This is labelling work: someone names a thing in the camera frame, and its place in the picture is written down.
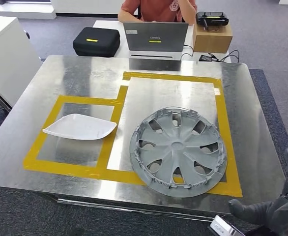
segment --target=plate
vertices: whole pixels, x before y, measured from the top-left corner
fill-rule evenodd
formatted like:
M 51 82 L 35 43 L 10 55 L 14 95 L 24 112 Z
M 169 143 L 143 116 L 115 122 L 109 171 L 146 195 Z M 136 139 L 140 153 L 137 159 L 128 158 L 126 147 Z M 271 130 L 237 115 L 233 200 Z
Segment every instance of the plate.
M 42 131 L 60 138 L 97 140 L 104 138 L 117 126 L 115 122 L 81 114 L 62 117 Z

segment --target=white desk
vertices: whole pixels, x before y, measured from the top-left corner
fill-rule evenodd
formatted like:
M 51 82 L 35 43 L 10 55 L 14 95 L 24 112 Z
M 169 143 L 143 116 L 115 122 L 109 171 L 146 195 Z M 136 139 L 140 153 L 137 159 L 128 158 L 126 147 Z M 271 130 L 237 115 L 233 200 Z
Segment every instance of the white desk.
M 15 17 L 0 16 L 0 96 L 11 107 L 42 62 Z
M 120 47 L 118 49 L 117 53 L 115 55 L 116 58 L 146 58 L 146 59 L 156 59 L 154 56 L 158 56 L 158 59 L 167 59 L 167 60 L 180 60 L 181 56 L 184 53 L 192 54 L 192 49 L 190 47 L 184 47 L 182 52 L 175 53 L 175 52 L 140 52 L 140 51 L 130 51 L 127 47 L 127 38 L 124 33 L 124 28 L 121 22 L 118 21 L 96 21 L 94 25 L 95 28 L 103 28 L 103 29 L 113 29 L 118 30 L 120 33 Z M 185 44 L 193 47 L 193 26 L 188 27 L 187 36 L 185 37 Z M 214 54 L 218 59 L 222 59 L 227 54 Z M 197 61 L 201 55 L 207 55 L 207 53 L 194 53 L 193 57 L 189 55 L 182 56 L 182 60 L 193 60 Z M 227 58 L 225 62 L 231 62 L 230 58 Z

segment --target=metal table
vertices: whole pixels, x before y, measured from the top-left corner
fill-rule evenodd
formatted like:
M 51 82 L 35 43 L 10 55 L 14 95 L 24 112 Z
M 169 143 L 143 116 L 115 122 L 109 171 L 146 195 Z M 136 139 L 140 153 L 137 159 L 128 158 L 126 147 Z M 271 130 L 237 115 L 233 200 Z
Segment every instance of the metal table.
M 223 137 L 231 158 L 225 183 L 197 197 L 172 198 L 149 189 L 132 172 L 132 133 L 167 106 L 196 110 L 228 134 L 230 139 Z M 118 126 L 98 141 L 42 132 L 71 113 Z M 60 203 L 193 218 L 228 214 L 228 201 L 234 196 L 245 204 L 274 200 L 283 182 L 245 64 L 50 56 L 0 127 L 1 187 L 43 193 Z

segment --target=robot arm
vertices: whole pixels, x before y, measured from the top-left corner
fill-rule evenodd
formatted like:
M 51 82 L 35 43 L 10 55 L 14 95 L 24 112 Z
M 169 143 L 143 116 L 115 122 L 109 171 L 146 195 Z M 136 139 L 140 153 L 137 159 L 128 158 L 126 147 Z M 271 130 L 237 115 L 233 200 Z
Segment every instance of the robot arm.
M 288 161 L 288 148 L 285 151 Z M 238 200 L 229 201 L 229 209 L 234 216 L 252 224 L 265 225 L 280 235 L 288 231 L 288 177 L 281 195 L 274 202 L 244 206 Z

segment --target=cardboard box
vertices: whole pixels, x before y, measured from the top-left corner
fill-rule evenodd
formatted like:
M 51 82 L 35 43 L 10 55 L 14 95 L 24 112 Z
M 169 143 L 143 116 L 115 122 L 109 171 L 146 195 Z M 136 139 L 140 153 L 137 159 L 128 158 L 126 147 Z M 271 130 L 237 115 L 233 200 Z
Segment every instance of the cardboard box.
M 203 26 L 195 24 L 193 29 L 194 52 L 226 53 L 233 35 L 230 24 L 221 26 L 218 31 L 207 31 Z

